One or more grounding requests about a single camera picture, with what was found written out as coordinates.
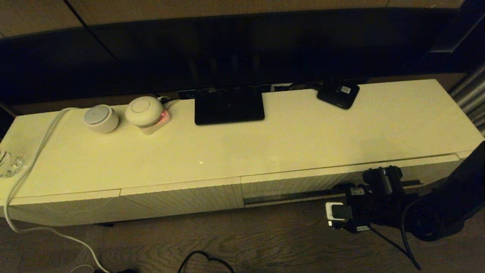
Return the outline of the white ribbed drawer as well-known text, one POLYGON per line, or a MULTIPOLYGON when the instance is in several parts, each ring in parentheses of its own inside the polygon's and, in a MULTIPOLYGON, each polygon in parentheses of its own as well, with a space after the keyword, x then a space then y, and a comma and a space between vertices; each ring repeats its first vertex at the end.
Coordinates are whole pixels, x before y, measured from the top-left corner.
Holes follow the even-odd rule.
POLYGON ((334 197, 338 185, 364 183, 369 169, 397 166, 405 188, 432 184, 449 176, 463 160, 457 154, 397 161, 333 166, 282 173, 249 175, 241 178, 245 207, 266 206, 334 197))

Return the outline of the white TV cabinet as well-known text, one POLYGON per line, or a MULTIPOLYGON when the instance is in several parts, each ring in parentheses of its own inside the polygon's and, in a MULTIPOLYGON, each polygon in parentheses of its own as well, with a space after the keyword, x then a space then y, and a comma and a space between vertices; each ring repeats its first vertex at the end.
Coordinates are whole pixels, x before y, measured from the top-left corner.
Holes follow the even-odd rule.
MULTIPOLYGON (((169 108, 171 121, 144 135, 114 106, 117 128, 93 132, 86 109, 58 121, 15 197, 121 190, 333 166, 457 154, 482 134, 436 80, 361 85, 348 110, 314 90, 263 94, 265 119, 197 126, 194 100, 169 108)), ((158 217, 119 196, 111 222, 158 217)))

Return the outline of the black set-top box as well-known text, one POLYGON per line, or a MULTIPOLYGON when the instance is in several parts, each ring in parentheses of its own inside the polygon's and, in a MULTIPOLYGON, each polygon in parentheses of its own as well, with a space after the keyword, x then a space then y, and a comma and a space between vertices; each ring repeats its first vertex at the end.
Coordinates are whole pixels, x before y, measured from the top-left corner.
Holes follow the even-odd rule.
POLYGON ((359 90, 360 87, 352 83, 327 82, 318 89, 316 97, 335 107, 348 110, 354 104, 359 90))

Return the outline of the grey pleated curtain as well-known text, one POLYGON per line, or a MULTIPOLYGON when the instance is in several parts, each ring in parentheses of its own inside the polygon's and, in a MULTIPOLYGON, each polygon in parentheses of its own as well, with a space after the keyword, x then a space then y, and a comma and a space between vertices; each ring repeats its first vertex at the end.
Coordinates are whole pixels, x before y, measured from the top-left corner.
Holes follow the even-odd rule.
POLYGON ((448 93, 485 137, 485 61, 466 74, 448 93))

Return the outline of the white ribbed cabinet door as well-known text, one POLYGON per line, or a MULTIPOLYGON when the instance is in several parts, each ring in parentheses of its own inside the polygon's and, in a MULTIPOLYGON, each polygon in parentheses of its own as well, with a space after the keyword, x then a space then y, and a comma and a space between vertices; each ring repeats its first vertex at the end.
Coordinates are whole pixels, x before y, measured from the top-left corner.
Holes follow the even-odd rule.
POLYGON ((240 177, 125 188, 120 195, 155 210, 159 217, 244 207, 240 177))
POLYGON ((120 190, 15 197, 7 205, 15 221, 46 226, 103 223, 113 220, 120 190))

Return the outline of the black television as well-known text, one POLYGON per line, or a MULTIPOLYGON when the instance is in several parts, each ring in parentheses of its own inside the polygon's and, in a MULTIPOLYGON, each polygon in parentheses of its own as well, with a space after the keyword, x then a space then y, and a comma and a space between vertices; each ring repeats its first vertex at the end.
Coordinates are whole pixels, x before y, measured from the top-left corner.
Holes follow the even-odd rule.
POLYGON ((467 69, 457 11, 336 10, 96 25, 0 41, 0 101, 467 69))

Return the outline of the white power strip red light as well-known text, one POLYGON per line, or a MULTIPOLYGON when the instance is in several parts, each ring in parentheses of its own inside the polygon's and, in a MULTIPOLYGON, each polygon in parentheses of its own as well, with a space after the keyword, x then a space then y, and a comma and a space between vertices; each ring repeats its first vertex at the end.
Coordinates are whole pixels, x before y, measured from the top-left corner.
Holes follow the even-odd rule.
POLYGON ((167 110, 163 110, 163 112, 160 115, 160 119, 156 121, 156 123, 146 127, 139 127, 139 130, 144 135, 152 135, 153 133, 160 130, 168 123, 170 123, 170 121, 171 121, 171 114, 167 110))

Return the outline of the white dome device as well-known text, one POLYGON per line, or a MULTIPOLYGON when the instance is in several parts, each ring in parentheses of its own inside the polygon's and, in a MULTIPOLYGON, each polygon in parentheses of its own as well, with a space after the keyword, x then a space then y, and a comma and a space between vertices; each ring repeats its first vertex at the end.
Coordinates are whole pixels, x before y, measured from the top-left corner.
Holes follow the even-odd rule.
POLYGON ((148 127, 161 119, 163 111, 164 106, 157 98, 142 96, 128 104, 125 117, 134 126, 148 127))

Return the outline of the black television base plate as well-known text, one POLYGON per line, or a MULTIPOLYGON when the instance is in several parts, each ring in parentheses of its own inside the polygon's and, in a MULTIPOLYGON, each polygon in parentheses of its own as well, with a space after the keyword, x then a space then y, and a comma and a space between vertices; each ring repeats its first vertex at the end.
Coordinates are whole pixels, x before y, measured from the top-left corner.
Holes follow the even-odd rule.
POLYGON ((198 126, 265 119, 262 93, 252 86, 199 91, 194 99, 198 126))

